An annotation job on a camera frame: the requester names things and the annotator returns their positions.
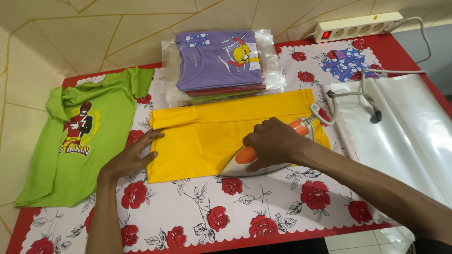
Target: orange iron handle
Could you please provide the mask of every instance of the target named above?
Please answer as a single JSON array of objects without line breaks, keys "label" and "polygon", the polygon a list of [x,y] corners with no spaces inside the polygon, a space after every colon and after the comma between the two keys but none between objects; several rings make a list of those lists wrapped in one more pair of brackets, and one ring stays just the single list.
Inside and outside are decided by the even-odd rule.
[{"label": "orange iron handle", "polygon": [[[297,119],[288,125],[292,127],[298,134],[306,136],[309,134],[308,127],[301,125],[302,120]],[[256,151],[251,146],[245,146],[235,155],[235,162],[238,164],[248,164],[257,158]]]}]

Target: stack of packaged shirts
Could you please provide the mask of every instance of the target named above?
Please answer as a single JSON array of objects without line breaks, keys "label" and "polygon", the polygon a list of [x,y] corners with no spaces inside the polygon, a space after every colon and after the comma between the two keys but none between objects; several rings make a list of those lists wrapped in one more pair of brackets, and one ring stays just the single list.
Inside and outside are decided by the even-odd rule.
[{"label": "stack of packaged shirts", "polygon": [[162,50],[170,107],[282,92],[285,86],[269,30],[179,33]]}]

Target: cartoon character print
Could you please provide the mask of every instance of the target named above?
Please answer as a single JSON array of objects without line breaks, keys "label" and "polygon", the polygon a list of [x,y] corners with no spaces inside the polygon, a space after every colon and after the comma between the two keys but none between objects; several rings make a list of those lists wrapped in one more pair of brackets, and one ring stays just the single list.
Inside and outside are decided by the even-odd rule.
[{"label": "cartoon character print", "polygon": [[80,106],[80,114],[72,117],[70,122],[64,124],[63,132],[67,130],[67,136],[60,146],[60,153],[77,152],[85,156],[89,154],[91,146],[82,146],[80,142],[83,134],[88,134],[93,125],[93,117],[88,115],[91,106],[91,102],[84,102]]},{"label": "cartoon character print", "polygon": [[250,61],[251,62],[259,62],[258,57],[250,58],[250,47],[249,47],[248,43],[245,44],[245,42],[243,42],[242,39],[239,39],[239,38],[233,38],[233,39],[239,43],[238,47],[236,47],[232,53],[234,59],[237,62],[228,61],[228,63],[230,63],[231,65],[233,65],[235,67],[242,67],[245,63],[248,63]]}]

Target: green t-shirt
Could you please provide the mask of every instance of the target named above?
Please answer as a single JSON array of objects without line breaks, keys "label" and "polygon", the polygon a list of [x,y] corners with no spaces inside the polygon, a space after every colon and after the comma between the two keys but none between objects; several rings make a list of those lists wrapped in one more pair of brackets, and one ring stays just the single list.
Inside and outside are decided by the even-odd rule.
[{"label": "green t-shirt", "polygon": [[16,207],[73,207],[96,190],[99,170],[127,142],[135,99],[147,96],[154,69],[107,74],[97,84],[52,89]]}]

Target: red table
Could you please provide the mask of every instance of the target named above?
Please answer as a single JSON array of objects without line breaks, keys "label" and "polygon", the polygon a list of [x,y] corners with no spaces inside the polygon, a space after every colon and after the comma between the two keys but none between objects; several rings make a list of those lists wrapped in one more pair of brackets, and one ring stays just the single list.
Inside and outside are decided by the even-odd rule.
[{"label": "red table", "polygon": [[[391,34],[379,34],[372,35],[365,38],[366,44],[373,50],[375,56],[377,56],[380,64],[387,70],[398,70],[398,71],[417,71],[420,70],[417,64],[411,59],[408,53],[403,49],[403,47],[396,41],[396,39]],[[275,47],[283,47],[283,46],[300,46],[300,45],[308,45],[314,44],[313,39],[293,41],[293,42],[283,42],[278,43]],[[140,68],[161,68],[161,63],[148,64],[139,66]],[[119,72],[118,70],[114,71],[105,71],[97,73],[96,75],[108,74],[113,72]],[[67,78],[63,81],[63,88],[68,86],[74,86],[77,80],[92,77],[93,74],[82,75],[78,77]],[[425,74],[420,75],[432,94],[435,96],[436,100],[442,106],[442,108],[446,111],[449,117],[452,118],[452,105],[444,98],[444,96],[439,92],[439,90],[433,85],[430,79]],[[30,230],[30,225],[33,221],[33,216],[38,215],[40,213],[40,208],[22,208],[19,213],[19,217],[16,222],[16,226],[14,227],[13,234],[11,236],[11,240],[9,242],[8,249],[6,254],[18,254],[22,249],[22,242],[25,240],[26,234]],[[251,247],[257,245],[267,245],[288,241],[296,241],[296,240],[304,240],[316,237],[325,237],[331,235],[341,235],[348,234],[360,231],[367,230],[375,230],[381,228],[392,227],[389,223],[383,222],[381,224],[371,224],[371,225],[362,225],[352,227],[342,227],[342,228],[333,228],[333,229],[324,229],[324,230],[314,230],[314,231],[304,231],[304,232],[295,232],[295,233],[286,233],[284,235],[269,235],[266,237],[254,238],[250,237],[248,239],[240,238],[233,239],[232,241],[223,241],[223,242],[215,242],[213,244],[207,243],[205,245],[196,245],[189,246],[182,249],[165,249],[162,251],[158,251],[158,253],[205,253],[212,251],[219,251],[225,249],[235,249],[235,248],[244,248]],[[151,251],[138,251],[137,253],[151,253]]]}]

